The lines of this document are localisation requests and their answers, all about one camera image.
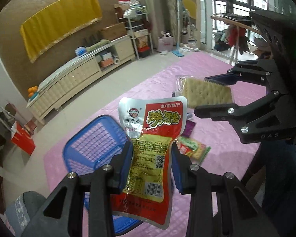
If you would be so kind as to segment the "cardboard box on cabinet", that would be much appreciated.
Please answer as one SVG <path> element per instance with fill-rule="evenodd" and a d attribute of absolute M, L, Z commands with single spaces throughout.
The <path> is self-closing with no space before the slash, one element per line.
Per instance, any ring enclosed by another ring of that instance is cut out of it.
<path fill-rule="evenodd" d="M 127 35 L 127 30 L 124 23 L 118 23 L 101 29 L 99 35 L 101 39 L 112 41 Z"/>

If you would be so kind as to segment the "blue plastic basket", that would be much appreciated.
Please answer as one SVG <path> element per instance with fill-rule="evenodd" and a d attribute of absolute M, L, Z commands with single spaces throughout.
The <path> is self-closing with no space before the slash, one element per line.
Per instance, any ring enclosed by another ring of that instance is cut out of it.
<path fill-rule="evenodd" d="M 110 163 L 113 156 L 120 154 L 129 141 L 122 127 L 109 115 L 102 115 L 88 123 L 65 145 L 63 156 L 69 172 L 79 176 L 93 173 Z M 84 208 L 89 211 L 89 193 L 85 194 Z M 114 216 L 115 236 L 126 234 L 142 222 L 124 216 Z"/>

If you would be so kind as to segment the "red paper bag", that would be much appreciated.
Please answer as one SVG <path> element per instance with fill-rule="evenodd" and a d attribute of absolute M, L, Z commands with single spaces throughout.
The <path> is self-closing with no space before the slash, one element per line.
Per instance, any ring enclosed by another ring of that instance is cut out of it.
<path fill-rule="evenodd" d="M 18 121 L 15 121 L 11 127 L 11 142 L 29 155 L 32 155 L 36 148 L 31 135 L 21 127 Z"/>

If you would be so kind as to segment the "yellow cloth over television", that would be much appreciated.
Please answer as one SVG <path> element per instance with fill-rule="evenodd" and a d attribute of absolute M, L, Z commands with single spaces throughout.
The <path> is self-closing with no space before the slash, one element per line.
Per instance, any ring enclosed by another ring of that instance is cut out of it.
<path fill-rule="evenodd" d="M 20 27 L 31 63 L 48 49 L 102 19 L 98 0 L 58 0 L 28 18 Z"/>

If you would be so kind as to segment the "patterned curtain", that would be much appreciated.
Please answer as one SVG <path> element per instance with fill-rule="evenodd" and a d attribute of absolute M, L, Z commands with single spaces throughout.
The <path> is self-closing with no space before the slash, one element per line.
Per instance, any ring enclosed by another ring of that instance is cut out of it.
<path fill-rule="evenodd" d="M 177 41 L 177 1 L 176 0 L 160 0 L 163 12 L 165 29 L 169 32 L 174 42 Z"/>

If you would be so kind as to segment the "wooden drying rack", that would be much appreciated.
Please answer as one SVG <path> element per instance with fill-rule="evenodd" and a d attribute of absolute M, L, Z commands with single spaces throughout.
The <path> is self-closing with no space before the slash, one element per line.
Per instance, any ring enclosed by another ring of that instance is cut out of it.
<path fill-rule="evenodd" d="M 239 39 L 240 39 L 240 29 L 241 28 L 246 29 L 248 32 L 254 32 L 254 33 L 261 36 L 261 32 L 257 28 L 254 28 L 254 27 L 248 26 L 246 24 L 240 23 L 240 22 L 238 22 L 236 20 L 232 20 L 232 19 L 227 18 L 226 16 L 224 16 L 222 14 L 219 14 L 219 13 L 213 14 L 211 16 L 211 19 L 216 20 L 216 21 L 220 21 L 220 22 L 224 22 L 225 24 L 236 28 L 236 42 L 235 42 L 235 45 L 234 45 L 234 47 L 232 49 L 231 56 L 229 58 L 229 64 L 230 65 L 232 63 L 236 63 L 238 61 Z"/>

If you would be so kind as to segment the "plate of oranges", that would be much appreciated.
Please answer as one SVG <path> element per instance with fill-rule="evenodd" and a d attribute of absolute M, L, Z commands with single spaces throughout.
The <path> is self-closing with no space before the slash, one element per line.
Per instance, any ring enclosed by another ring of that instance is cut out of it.
<path fill-rule="evenodd" d="M 34 96 L 34 94 L 38 91 L 38 86 L 33 86 L 28 89 L 28 98 Z"/>

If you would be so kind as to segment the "white metal shelf rack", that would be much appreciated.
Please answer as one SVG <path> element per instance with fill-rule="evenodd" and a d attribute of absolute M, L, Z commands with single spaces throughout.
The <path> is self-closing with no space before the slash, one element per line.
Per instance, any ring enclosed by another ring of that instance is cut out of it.
<path fill-rule="evenodd" d="M 154 50 L 151 36 L 152 26 L 146 6 L 140 2 L 131 4 L 123 12 L 121 19 L 125 22 L 137 59 L 145 58 L 152 54 Z"/>

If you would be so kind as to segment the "grey chair cover with crown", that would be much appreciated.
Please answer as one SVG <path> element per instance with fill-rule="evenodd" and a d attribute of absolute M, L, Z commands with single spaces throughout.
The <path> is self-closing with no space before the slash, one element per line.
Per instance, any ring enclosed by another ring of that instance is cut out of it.
<path fill-rule="evenodd" d="M 46 197 L 34 191 L 21 194 L 5 211 L 5 224 L 14 236 L 21 236 L 22 232 L 46 201 Z"/>

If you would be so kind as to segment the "red white snack packet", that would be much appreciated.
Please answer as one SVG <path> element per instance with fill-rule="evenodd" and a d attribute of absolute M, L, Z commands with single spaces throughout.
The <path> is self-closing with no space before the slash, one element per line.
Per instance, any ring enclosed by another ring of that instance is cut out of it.
<path fill-rule="evenodd" d="M 185 129 L 186 117 L 187 100 L 183 96 L 120 100 L 120 124 L 134 151 L 126 185 L 121 194 L 111 198 L 115 214 L 160 229 L 169 226 L 173 196 L 170 150 Z"/>

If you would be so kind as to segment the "cracker packet green ends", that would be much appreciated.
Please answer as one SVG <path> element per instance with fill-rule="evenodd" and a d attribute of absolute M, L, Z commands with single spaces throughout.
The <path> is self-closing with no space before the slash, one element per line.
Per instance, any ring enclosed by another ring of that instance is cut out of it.
<path fill-rule="evenodd" d="M 173 96 L 184 96 L 188 109 L 204 105 L 231 104 L 234 101 L 229 86 L 189 75 L 176 76 Z"/>

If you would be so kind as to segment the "purple snack packet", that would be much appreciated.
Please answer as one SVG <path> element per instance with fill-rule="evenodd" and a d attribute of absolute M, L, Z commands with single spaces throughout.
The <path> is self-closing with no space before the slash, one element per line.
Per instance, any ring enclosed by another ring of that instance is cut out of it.
<path fill-rule="evenodd" d="M 196 123 L 191 120 L 186 120 L 185 129 L 182 136 L 189 138 L 194 130 Z"/>

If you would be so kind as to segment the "cream television cabinet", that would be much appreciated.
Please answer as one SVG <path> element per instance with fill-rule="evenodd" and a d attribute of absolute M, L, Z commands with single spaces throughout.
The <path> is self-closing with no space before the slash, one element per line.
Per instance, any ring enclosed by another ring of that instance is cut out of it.
<path fill-rule="evenodd" d="M 37 121 L 43 123 L 52 110 L 60 108 L 84 88 L 135 58 L 129 35 L 75 57 L 39 84 L 37 93 L 28 100 L 26 108 Z"/>

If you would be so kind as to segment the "blue tissue pack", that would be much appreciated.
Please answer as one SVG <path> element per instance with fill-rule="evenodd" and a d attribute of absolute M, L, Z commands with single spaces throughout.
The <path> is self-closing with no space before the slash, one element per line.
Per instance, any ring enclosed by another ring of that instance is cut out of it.
<path fill-rule="evenodd" d="M 87 54 L 87 53 L 88 53 L 88 51 L 87 51 L 86 47 L 78 47 L 75 50 L 75 54 L 76 54 L 77 57 L 81 57 L 81 56 L 83 56 L 84 54 Z"/>

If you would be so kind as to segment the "green folded cloth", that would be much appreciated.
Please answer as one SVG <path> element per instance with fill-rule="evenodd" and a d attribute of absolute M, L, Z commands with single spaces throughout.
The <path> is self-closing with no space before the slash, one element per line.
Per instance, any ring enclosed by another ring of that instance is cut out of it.
<path fill-rule="evenodd" d="M 106 39 L 101 39 L 99 42 L 97 42 L 96 44 L 93 44 L 93 45 L 91 45 L 91 46 L 89 46 L 89 47 L 86 47 L 86 51 L 88 52 L 88 53 L 90 53 L 90 52 L 92 52 L 93 50 L 95 50 L 95 49 L 98 49 L 98 48 L 100 48 L 100 47 L 102 47 L 102 46 L 104 46 L 104 45 L 107 45 L 107 44 L 109 44 L 110 43 L 110 40 L 106 40 Z"/>

